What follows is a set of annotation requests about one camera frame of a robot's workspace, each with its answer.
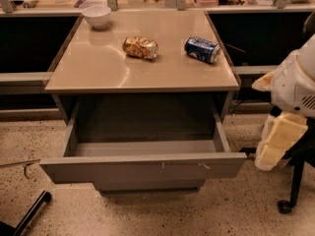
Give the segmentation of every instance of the concrete floor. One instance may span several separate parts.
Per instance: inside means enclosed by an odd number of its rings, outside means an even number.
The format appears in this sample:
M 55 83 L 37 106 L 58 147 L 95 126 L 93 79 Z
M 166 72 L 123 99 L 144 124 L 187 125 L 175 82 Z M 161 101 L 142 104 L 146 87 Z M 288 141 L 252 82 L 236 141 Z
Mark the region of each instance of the concrete floor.
M 57 156 L 65 124 L 52 112 L 0 112 L 0 164 Z M 233 151 L 256 146 L 266 115 L 224 121 Z M 314 235 L 315 169 L 307 165 L 297 207 L 280 214 L 292 169 L 271 172 L 247 159 L 237 177 L 208 180 L 199 192 L 155 192 L 102 197 L 92 184 L 55 185 L 38 164 L 0 168 L 0 220 L 16 226 L 43 190 L 52 200 L 24 235 Z

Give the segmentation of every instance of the bowl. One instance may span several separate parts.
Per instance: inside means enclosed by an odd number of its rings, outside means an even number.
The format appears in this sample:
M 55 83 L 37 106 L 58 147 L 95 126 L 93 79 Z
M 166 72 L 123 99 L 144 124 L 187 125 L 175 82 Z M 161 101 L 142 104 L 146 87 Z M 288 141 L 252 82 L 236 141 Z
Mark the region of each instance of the bowl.
M 111 9 L 103 5 L 87 7 L 82 11 L 82 15 L 90 26 L 95 29 L 105 28 L 109 22 Z

